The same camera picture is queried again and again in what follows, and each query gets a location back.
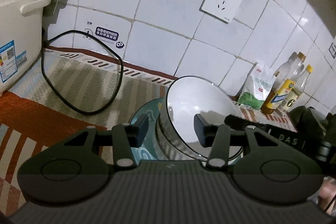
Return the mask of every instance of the qr code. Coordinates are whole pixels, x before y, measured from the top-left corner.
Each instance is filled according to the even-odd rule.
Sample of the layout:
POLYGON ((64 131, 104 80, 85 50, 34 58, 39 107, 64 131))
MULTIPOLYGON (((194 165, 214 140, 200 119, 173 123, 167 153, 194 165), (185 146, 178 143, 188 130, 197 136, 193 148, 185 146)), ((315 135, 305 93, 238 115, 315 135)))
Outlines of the qr code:
POLYGON ((14 48, 11 48, 7 51, 7 59, 11 59, 14 56, 14 48))

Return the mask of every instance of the teal plate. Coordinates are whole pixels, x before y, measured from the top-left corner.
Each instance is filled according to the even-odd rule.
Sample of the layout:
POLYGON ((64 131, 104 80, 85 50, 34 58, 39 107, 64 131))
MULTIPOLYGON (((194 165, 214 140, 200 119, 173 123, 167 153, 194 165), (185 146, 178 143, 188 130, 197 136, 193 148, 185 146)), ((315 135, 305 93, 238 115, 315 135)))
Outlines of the teal plate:
POLYGON ((134 115, 130 118, 130 124, 135 123, 135 121, 142 115, 147 114, 149 119, 149 127, 148 132, 143 140, 142 146, 139 148, 131 148, 134 159, 137 164, 140 163, 141 160, 162 160, 161 155, 157 155, 154 144, 155 138, 155 123, 160 114, 159 103, 162 102, 163 98, 158 98, 149 101, 144 104, 141 108, 139 108, 134 115))

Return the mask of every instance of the brown liquid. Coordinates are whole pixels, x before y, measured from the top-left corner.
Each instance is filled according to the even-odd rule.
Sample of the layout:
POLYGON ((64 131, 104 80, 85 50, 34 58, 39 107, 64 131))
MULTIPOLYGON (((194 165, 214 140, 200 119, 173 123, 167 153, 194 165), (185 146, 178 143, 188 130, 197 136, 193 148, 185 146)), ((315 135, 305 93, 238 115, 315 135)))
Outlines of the brown liquid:
POLYGON ((273 96, 275 95, 275 92, 273 90, 270 91, 269 95, 267 96, 265 102, 262 104, 260 111, 267 115, 267 114, 272 114, 275 109, 272 108, 268 108, 266 105, 270 102, 270 100, 272 100, 273 96))

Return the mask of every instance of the cartoon eyes sticker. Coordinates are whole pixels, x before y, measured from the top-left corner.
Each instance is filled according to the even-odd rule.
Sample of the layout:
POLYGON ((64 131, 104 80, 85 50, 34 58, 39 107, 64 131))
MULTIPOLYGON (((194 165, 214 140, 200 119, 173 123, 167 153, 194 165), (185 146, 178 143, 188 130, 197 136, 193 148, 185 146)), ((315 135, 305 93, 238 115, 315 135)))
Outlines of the cartoon eyes sticker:
POLYGON ((125 47, 124 43, 122 43, 122 42, 117 42, 117 43, 115 44, 115 46, 116 46, 117 48, 123 48, 123 47, 125 47))

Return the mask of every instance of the rice cooker handle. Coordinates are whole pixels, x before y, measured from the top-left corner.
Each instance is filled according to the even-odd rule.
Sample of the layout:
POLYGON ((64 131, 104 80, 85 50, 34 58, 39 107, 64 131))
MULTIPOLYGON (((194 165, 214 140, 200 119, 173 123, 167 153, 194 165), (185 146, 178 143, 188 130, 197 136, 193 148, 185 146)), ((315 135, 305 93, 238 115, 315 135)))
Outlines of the rice cooker handle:
POLYGON ((22 5, 20 8, 20 12, 22 15, 25 15, 33 10, 47 6, 50 2, 51 0, 36 0, 28 4, 22 5))

